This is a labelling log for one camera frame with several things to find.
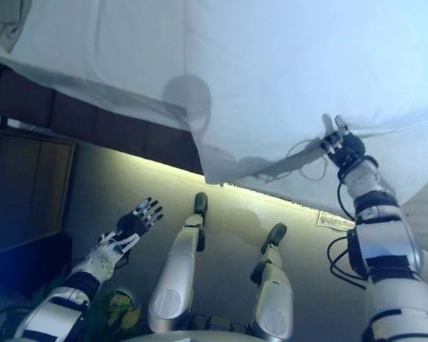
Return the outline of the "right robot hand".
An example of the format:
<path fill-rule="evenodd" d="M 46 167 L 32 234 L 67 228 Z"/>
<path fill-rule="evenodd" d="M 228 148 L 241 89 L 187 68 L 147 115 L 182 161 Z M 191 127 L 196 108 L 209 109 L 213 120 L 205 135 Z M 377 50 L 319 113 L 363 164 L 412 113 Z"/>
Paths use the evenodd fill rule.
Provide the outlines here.
<path fill-rule="evenodd" d="M 341 115 L 335 116 L 337 129 L 322 139 L 321 148 L 341 170 L 348 168 L 365 155 L 365 145 L 353 134 Z"/>

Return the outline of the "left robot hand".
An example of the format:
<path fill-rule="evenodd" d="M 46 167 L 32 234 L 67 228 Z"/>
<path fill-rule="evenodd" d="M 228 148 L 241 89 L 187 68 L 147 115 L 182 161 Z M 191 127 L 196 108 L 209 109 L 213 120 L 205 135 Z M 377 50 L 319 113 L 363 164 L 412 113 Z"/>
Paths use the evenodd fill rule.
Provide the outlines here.
<path fill-rule="evenodd" d="M 116 232 L 121 238 L 130 237 L 133 234 L 142 237 L 162 218 L 163 208 L 158 200 L 147 197 L 117 221 Z"/>

